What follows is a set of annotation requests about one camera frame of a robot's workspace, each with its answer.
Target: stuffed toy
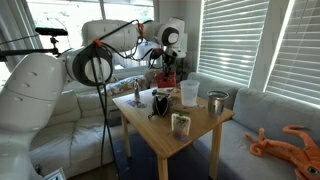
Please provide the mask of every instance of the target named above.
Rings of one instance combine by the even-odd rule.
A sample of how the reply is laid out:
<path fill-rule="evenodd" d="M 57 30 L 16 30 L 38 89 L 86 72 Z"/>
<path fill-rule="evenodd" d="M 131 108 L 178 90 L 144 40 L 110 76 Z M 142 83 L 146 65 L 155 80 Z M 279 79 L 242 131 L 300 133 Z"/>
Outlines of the stuffed toy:
<path fill-rule="evenodd" d="M 277 158 L 289 161 L 297 166 L 294 170 L 297 179 L 299 180 L 316 180 L 320 179 L 320 149 L 313 142 L 310 136 L 296 129 L 302 129 L 303 126 L 289 125 L 282 130 L 286 133 L 299 136 L 305 145 L 302 150 L 286 142 L 275 141 L 267 139 L 264 135 L 264 129 L 259 129 L 259 139 L 253 140 L 252 137 L 246 133 L 246 138 L 252 142 L 250 146 L 251 154 L 255 156 L 262 156 L 263 151 L 269 153 Z"/>

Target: red object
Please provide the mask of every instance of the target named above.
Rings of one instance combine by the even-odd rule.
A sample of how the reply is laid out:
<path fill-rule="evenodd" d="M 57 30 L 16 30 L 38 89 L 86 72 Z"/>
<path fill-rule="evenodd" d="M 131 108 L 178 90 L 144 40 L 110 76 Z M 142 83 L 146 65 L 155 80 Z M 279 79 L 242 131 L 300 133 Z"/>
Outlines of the red object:
<path fill-rule="evenodd" d="M 99 39 L 93 40 L 93 44 L 95 44 L 97 47 L 102 47 L 102 42 Z"/>
<path fill-rule="evenodd" d="M 170 72 L 167 79 L 164 78 L 164 73 L 158 73 L 155 77 L 158 88 L 165 88 L 165 87 L 176 87 L 176 73 Z"/>

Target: metal pole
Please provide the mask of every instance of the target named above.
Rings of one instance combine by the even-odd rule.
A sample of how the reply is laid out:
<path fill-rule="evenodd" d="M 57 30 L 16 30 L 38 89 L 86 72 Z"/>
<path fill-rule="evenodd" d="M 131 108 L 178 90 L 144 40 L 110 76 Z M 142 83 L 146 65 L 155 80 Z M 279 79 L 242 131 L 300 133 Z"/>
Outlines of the metal pole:
<path fill-rule="evenodd" d="M 106 13 L 104 11 L 104 2 L 103 0 L 99 0 L 99 2 L 100 2 L 101 13 L 102 13 L 102 19 L 106 19 Z"/>

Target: floor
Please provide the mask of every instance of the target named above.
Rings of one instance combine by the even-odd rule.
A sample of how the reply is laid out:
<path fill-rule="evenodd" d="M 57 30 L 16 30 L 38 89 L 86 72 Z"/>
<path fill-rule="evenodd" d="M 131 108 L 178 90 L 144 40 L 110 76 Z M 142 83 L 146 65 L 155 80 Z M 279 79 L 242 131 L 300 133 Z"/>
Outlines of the floor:
<path fill-rule="evenodd" d="M 116 162 L 121 180 L 157 180 L 156 155 L 146 142 L 137 134 L 130 136 L 132 157 L 127 159 L 122 140 L 114 143 Z M 192 146 L 186 147 L 168 160 L 169 179 L 173 180 L 207 180 L 209 163 Z M 94 169 L 69 180 L 117 180 L 115 163 L 100 169 Z"/>

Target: pillow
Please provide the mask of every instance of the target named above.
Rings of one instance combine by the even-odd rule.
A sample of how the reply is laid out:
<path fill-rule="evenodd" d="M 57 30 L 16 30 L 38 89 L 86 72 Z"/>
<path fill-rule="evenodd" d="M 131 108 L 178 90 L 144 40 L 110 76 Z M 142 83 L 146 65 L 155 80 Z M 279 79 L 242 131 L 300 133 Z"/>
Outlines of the pillow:
<path fill-rule="evenodd" d="M 143 75 L 139 75 L 139 76 L 128 77 L 118 82 L 109 83 L 106 85 L 107 96 L 114 96 L 114 95 L 129 91 L 130 89 L 133 89 L 133 83 L 135 79 L 138 79 L 138 83 L 140 86 L 145 82 L 145 77 Z"/>

